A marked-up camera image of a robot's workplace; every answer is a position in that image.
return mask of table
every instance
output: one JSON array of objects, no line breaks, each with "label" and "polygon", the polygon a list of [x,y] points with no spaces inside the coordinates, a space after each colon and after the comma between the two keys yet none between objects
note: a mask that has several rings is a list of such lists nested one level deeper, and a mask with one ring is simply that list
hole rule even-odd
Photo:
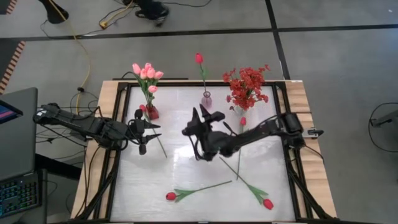
[{"label": "table", "polygon": [[[104,117],[112,117],[113,110],[115,106],[116,94],[118,92],[119,82],[135,82],[135,81],[104,81],[99,96],[98,106],[101,107],[102,114]],[[200,82],[198,80],[184,80],[184,82]],[[310,113],[310,107],[308,105],[307,96],[305,94],[305,89],[302,81],[289,80],[289,81],[278,81],[278,80],[268,80],[267,82],[284,82],[286,86],[286,92],[289,99],[290,109],[292,112],[299,112],[298,116],[304,128],[313,127],[312,116]],[[119,110],[117,114],[117,119],[121,119],[122,108],[124,105],[125,92],[122,92],[121,101],[119,102]],[[279,94],[280,107],[282,112],[285,110],[284,101],[282,94]],[[318,141],[316,139],[306,139],[306,144],[311,148],[320,152]],[[89,164],[91,158],[97,149],[98,145],[94,141],[89,142],[86,152],[85,164]],[[113,164],[113,159],[115,152],[111,152],[111,159],[109,161],[108,172]],[[90,187],[88,188],[87,199],[88,203],[94,197],[98,190],[98,185],[101,178],[101,172],[104,164],[105,150],[100,149],[92,160],[91,171],[90,171]],[[318,155],[309,151],[308,149],[302,149],[300,151],[300,156],[302,158],[303,172],[305,180],[307,183],[307,188],[315,198],[315,200],[323,207],[323,209],[331,216],[336,216],[335,207],[333,204],[333,199],[331,197],[328,179],[326,176],[325,167],[322,160]],[[75,203],[73,205],[73,210],[71,218],[74,218],[85,197],[85,175],[84,166],[82,168],[82,173],[80,176],[80,181],[78,189],[76,192]],[[306,217],[306,210],[304,199],[300,190],[296,187],[298,204],[300,208],[300,216]],[[109,188],[103,195],[103,201],[101,203],[101,208],[99,210],[99,218],[104,218],[106,216],[106,202],[109,197]]]}]

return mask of black metal frame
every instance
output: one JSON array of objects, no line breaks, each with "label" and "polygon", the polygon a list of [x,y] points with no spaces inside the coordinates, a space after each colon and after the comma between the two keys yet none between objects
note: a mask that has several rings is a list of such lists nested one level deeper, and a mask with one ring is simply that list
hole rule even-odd
[{"label": "black metal frame", "polygon": [[[206,83],[206,85],[207,86],[229,86],[228,83],[223,83],[223,82],[208,82],[208,83]],[[170,82],[170,83],[160,82],[157,84],[157,86],[203,86],[203,84],[202,84],[202,82]],[[263,84],[263,86],[270,86],[272,88],[277,115],[281,114],[281,108],[280,108],[278,91],[277,91],[278,88],[282,92],[285,110],[286,110],[286,112],[290,112],[289,99],[287,96],[285,82],[270,82],[270,83]],[[125,83],[125,82],[119,83],[118,92],[116,94],[116,101],[115,101],[115,105],[114,105],[113,115],[112,115],[113,119],[117,119],[117,114],[119,112],[119,106],[120,106],[122,92],[126,91],[123,112],[122,112],[122,118],[121,118],[121,121],[125,122],[127,110],[129,107],[129,99],[130,99],[132,87],[139,87],[139,84],[138,83]],[[286,140],[284,138],[282,138],[282,145],[283,145],[283,149],[284,149],[286,169],[288,171],[288,169],[289,169],[288,163],[291,163],[290,155],[289,155],[290,147],[286,144]],[[109,151],[106,152],[106,154],[105,154],[103,169],[101,172],[101,179],[100,179],[100,183],[99,183],[100,185],[102,185],[104,183],[104,180],[105,180],[105,177],[106,177],[106,174],[108,171],[108,167],[109,167],[109,160],[111,158],[110,155],[111,154]],[[120,155],[121,155],[121,152],[118,151],[118,152],[116,152],[116,155],[114,158],[114,163],[116,163],[115,166],[117,166],[117,168],[119,167],[119,163],[120,163]],[[294,162],[296,163],[296,166],[298,169],[299,178],[305,186],[305,176],[304,176],[304,172],[303,172],[303,166],[302,166],[300,153],[298,151],[295,151],[295,161]],[[293,203],[293,209],[294,209],[294,213],[295,213],[295,219],[297,221],[300,218],[302,218],[300,215],[300,209],[299,209],[299,202],[298,202],[299,199],[297,198],[297,193],[296,193],[296,188],[295,188],[293,178],[288,173],[287,173],[287,177],[288,177],[288,181],[289,181],[290,194],[292,196],[292,203]],[[108,219],[108,220],[110,220],[110,218],[111,218],[111,211],[112,211],[112,206],[113,206],[113,198],[114,198],[114,191],[115,191],[115,186],[116,186],[116,179],[117,178],[115,178],[110,185],[110,191],[109,191],[109,197],[108,197],[108,201],[107,201],[106,215],[105,215],[105,219]],[[307,217],[312,218],[312,209],[310,207],[310,204],[305,197],[303,199],[304,199],[304,203],[305,203],[305,207],[306,207],[306,211],[307,211]],[[98,216],[99,216],[100,206],[101,206],[101,201],[97,204],[97,206],[94,210],[94,219],[98,218]]]}]

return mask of flower vase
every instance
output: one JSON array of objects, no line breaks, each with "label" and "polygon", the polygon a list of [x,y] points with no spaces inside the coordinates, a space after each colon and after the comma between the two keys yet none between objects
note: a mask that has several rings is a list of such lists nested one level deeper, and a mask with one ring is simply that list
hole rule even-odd
[{"label": "flower vase", "polygon": [[213,102],[213,100],[211,99],[211,94],[209,91],[205,91],[203,93],[203,98],[201,99],[201,104],[205,107],[205,108],[209,108],[211,107],[211,103]]},{"label": "flower vase", "polygon": [[148,111],[148,117],[150,120],[159,118],[159,112],[154,105],[146,105]]}]

